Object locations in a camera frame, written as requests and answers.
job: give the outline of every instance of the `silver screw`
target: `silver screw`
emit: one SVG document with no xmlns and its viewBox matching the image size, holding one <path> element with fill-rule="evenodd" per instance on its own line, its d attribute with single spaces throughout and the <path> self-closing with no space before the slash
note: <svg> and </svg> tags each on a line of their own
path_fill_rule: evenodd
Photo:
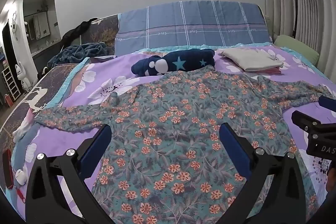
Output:
<svg viewBox="0 0 336 224">
<path fill-rule="evenodd" d="M 38 160 L 41 160 L 44 158 L 44 154 L 43 153 L 39 153 L 36 157 Z"/>
<path fill-rule="evenodd" d="M 74 149 L 69 149 L 69 150 L 67 151 L 67 156 L 73 156 L 74 154 L 75 154 Z"/>
<path fill-rule="evenodd" d="M 262 148 L 257 148 L 257 149 L 255 150 L 255 152 L 256 152 L 258 155 L 263 155 L 263 154 L 265 154 L 265 150 L 263 150 Z"/>
<path fill-rule="evenodd" d="M 288 152 L 287 157 L 290 158 L 290 159 L 294 159 L 295 155 L 292 152 Z"/>
</svg>

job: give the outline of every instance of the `white folded cloth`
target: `white folded cloth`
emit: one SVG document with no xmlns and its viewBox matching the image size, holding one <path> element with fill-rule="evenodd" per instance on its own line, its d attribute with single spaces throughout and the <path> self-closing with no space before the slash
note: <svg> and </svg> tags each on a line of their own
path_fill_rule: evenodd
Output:
<svg viewBox="0 0 336 224">
<path fill-rule="evenodd" d="M 244 71 L 249 72 L 282 67 L 284 65 L 283 61 L 259 49 L 225 48 L 218 49 L 217 53 L 220 56 L 231 59 Z"/>
</svg>

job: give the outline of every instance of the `white stripe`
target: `white stripe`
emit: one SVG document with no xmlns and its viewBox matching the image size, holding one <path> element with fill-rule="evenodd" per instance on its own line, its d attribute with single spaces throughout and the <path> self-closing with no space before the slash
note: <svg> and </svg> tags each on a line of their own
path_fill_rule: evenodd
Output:
<svg viewBox="0 0 336 224">
<path fill-rule="evenodd" d="M 187 27 L 186 27 L 186 21 L 185 21 L 185 18 L 184 18 L 184 10 L 183 10 L 182 1 L 180 1 L 180 6 L 181 6 L 181 13 L 182 13 L 182 20 L 183 20 L 183 25 L 184 25 L 184 31 L 185 31 L 185 39 L 187 40 L 187 45 L 190 45 L 189 35 L 188 35 Z"/>
<path fill-rule="evenodd" d="M 249 24 L 247 23 L 247 18 L 246 18 L 246 15 L 245 15 L 244 8 L 242 7 L 242 5 L 241 5 L 240 2 L 238 2 L 238 3 L 239 3 L 239 7 L 240 7 L 240 10 L 241 10 L 241 13 L 242 13 L 242 15 L 243 15 L 243 17 L 244 17 L 245 23 L 246 23 L 246 25 L 247 25 L 247 30 L 249 31 L 251 41 L 252 41 L 252 43 L 254 43 L 253 36 L 252 36 L 251 30 L 250 30 L 250 26 L 249 26 Z"/>
<path fill-rule="evenodd" d="M 146 46 L 147 48 L 149 48 L 149 6 L 147 6 L 147 21 L 146 21 L 146 25 L 147 25 L 147 28 L 146 28 Z"/>
<path fill-rule="evenodd" d="M 224 42 L 224 37 L 223 37 L 223 34 L 222 34 L 221 27 L 219 25 L 219 20 L 218 20 L 218 16 L 217 16 L 217 12 L 216 12 L 215 3 L 213 2 L 213 0 L 211 1 L 211 3 L 212 3 L 213 11 L 215 12 L 215 17 L 216 17 L 216 21 L 217 21 L 217 25 L 218 25 L 218 30 L 219 30 L 220 37 L 222 39 L 223 46 L 226 46 L 226 44 Z"/>
</svg>

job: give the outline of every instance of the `white statue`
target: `white statue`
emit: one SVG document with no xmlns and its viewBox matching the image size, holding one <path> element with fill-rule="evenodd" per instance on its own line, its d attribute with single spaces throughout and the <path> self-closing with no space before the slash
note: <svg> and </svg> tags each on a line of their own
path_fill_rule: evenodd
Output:
<svg viewBox="0 0 336 224">
<path fill-rule="evenodd" d="M 17 78 L 21 81 L 22 87 L 27 91 L 30 92 L 33 88 L 30 84 L 28 78 L 26 77 L 26 70 L 21 64 L 21 62 L 18 63 L 18 65 L 15 65 Z"/>
</svg>

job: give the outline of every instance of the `leaf pattern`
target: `leaf pattern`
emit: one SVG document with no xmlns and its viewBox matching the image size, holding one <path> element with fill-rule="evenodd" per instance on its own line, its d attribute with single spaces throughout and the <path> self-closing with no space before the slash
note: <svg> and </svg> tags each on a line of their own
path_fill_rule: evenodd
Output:
<svg viewBox="0 0 336 224">
<path fill-rule="evenodd" d="M 110 125 L 113 138 L 92 192 L 118 223 L 217 222 L 245 182 L 219 141 L 224 122 L 255 148 L 295 153 L 309 216 L 318 207 L 314 188 L 282 112 L 320 95 L 330 94 L 303 81 L 254 80 L 206 66 L 167 73 L 120 97 L 111 93 L 99 105 L 45 109 L 36 121 L 66 131 Z M 252 214 L 271 182 L 268 177 Z"/>
</svg>

